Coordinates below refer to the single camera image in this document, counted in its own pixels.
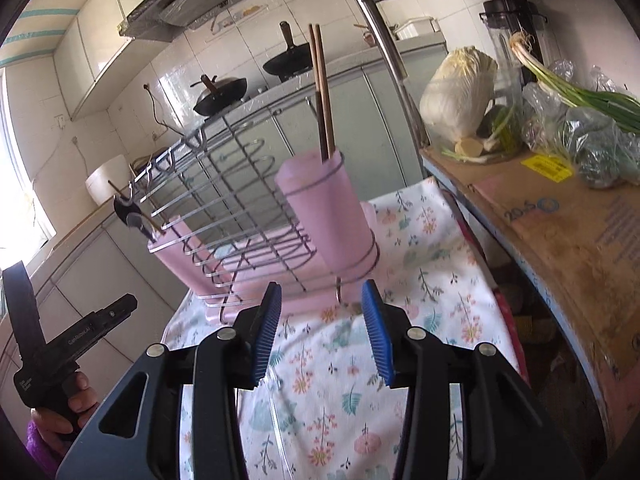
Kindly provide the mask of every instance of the wall socket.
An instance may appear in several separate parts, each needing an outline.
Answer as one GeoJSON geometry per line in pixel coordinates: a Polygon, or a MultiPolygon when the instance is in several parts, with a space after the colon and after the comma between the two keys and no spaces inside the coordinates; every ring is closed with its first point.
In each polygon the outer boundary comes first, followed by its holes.
{"type": "Polygon", "coordinates": [[[66,121],[65,121],[65,117],[64,117],[64,115],[56,115],[56,116],[54,117],[54,119],[56,120],[56,124],[58,125],[58,127],[59,127],[61,130],[64,130],[64,129],[65,129],[65,126],[66,126],[66,121]]]}

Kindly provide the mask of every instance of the white tablecloth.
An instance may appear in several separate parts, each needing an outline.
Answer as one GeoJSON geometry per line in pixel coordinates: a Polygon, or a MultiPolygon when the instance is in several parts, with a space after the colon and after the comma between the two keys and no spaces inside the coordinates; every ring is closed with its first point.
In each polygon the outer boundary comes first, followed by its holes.
{"type": "MultiPolygon", "coordinates": [[[[518,368],[494,295],[435,181],[372,200],[388,280],[385,301],[449,344],[495,344],[518,368]]],[[[188,294],[165,331],[171,349],[199,344],[220,326],[188,294]]],[[[239,392],[238,414],[252,480],[388,480],[398,453],[405,390],[376,372],[359,304],[280,320],[267,377],[239,392]]],[[[461,476],[462,409],[452,386],[449,477],[461,476]]],[[[193,478],[191,389],[181,416],[180,476],[193,478]]]]}

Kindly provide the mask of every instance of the white container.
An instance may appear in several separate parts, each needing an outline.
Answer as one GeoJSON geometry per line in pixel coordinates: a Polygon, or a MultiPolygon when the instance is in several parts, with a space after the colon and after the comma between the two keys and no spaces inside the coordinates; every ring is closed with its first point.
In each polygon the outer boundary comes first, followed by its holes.
{"type": "Polygon", "coordinates": [[[129,186],[131,177],[127,159],[124,155],[118,155],[95,170],[86,180],[85,185],[94,202],[102,205],[107,200],[111,200],[115,194],[113,187],[109,185],[110,180],[118,189],[124,189],[129,186]]]}
{"type": "Polygon", "coordinates": [[[409,38],[424,36],[438,30],[440,29],[434,26],[432,18],[412,18],[396,28],[395,34],[398,40],[408,40],[409,38]]]}

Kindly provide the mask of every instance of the wok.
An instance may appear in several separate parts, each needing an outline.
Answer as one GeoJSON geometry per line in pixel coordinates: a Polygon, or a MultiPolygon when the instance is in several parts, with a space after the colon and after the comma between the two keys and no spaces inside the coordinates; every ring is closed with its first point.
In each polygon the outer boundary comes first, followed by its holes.
{"type": "Polygon", "coordinates": [[[200,81],[191,85],[194,87],[202,83],[207,87],[200,94],[193,111],[205,117],[211,117],[219,113],[230,104],[239,101],[244,97],[246,92],[246,78],[238,79],[235,77],[224,78],[214,83],[217,76],[209,79],[208,76],[202,75],[200,81]]]}
{"type": "Polygon", "coordinates": [[[268,60],[262,68],[267,74],[276,75],[280,81],[286,81],[294,75],[311,70],[311,47],[308,43],[295,45],[289,23],[280,22],[280,30],[287,42],[287,49],[273,59],[268,60]]]}

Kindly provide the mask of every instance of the person's hand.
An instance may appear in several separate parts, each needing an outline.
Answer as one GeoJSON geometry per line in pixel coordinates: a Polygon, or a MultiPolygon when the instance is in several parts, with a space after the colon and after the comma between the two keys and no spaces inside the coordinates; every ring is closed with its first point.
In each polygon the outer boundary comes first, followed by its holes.
{"type": "MultiPolygon", "coordinates": [[[[76,413],[82,413],[78,418],[78,426],[82,429],[98,408],[98,395],[89,386],[89,379],[82,372],[76,372],[76,384],[80,391],[69,399],[69,407],[76,413]]],[[[70,443],[60,440],[58,434],[71,433],[73,431],[71,422],[47,408],[32,408],[31,418],[42,439],[53,451],[64,456],[70,443]]]]}

